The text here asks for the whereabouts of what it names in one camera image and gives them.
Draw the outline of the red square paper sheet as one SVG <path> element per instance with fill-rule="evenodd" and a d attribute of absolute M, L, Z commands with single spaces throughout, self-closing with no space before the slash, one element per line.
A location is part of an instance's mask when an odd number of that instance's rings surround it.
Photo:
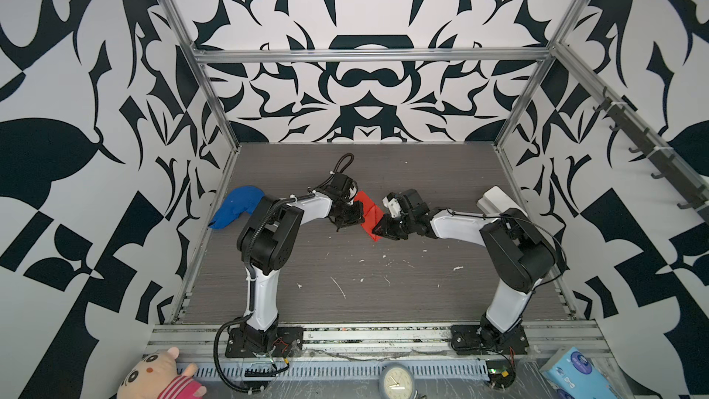
<path fill-rule="evenodd" d="M 372 238 L 373 241 L 377 242 L 381 240 L 381 237 L 374 233 L 374 228 L 384 216 L 382 209 L 374 203 L 366 192 L 363 191 L 358 191 L 354 200 L 361 202 L 363 205 L 364 221 L 361 226 L 364 231 Z"/>

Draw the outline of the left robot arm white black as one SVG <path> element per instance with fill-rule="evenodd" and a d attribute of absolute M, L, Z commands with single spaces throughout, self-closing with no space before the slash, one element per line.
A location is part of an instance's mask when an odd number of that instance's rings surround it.
<path fill-rule="evenodd" d="M 280 271 L 293 253 L 302 225 L 324 219 L 340 230 L 364 223 L 357 193 L 352 177 L 332 172 L 324 184 L 306 194 L 261 199 L 237 240 L 247 272 L 247 327 L 264 333 L 277 325 Z"/>

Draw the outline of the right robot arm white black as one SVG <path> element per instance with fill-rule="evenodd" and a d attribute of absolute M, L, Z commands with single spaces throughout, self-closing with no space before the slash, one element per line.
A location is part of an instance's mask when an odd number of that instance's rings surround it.
<path fill-rule="evenodd" d="M 563 257 L 522 207 L 499 187 L 478 200 L 479 214 L 431 208 L 416 190 L 391 193 L 383 205 L 385 214 L 373 229 L 377 236 L 406 240 L 416 234 L 459 240 L 487 250 L 500 282 L 483 323 L 498 335 L 509 334 L 521 323 L 533 292 Z"/>

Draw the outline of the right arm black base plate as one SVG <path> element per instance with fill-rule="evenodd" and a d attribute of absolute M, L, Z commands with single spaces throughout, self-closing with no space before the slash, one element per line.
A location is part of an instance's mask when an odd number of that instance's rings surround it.
<path fill-rule="evenodd" d="M 452 350 L 460 356 L 510 352 L 525 355 L 529 342 L 520 324 L 502 333 L 494 326 L 485 324 L 452 325 L 450 344 Z"/>

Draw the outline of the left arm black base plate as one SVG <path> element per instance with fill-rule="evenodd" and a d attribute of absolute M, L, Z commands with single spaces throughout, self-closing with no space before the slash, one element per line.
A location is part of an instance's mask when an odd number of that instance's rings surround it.
<path fill-rule="evenodd" d="M 266 331 L 256 330 L 248 325 L 234 327 L 229 331 L 225 356 L 286 358 L 301 349 L 304 332 L 302 327 L 272 326 Z"/>

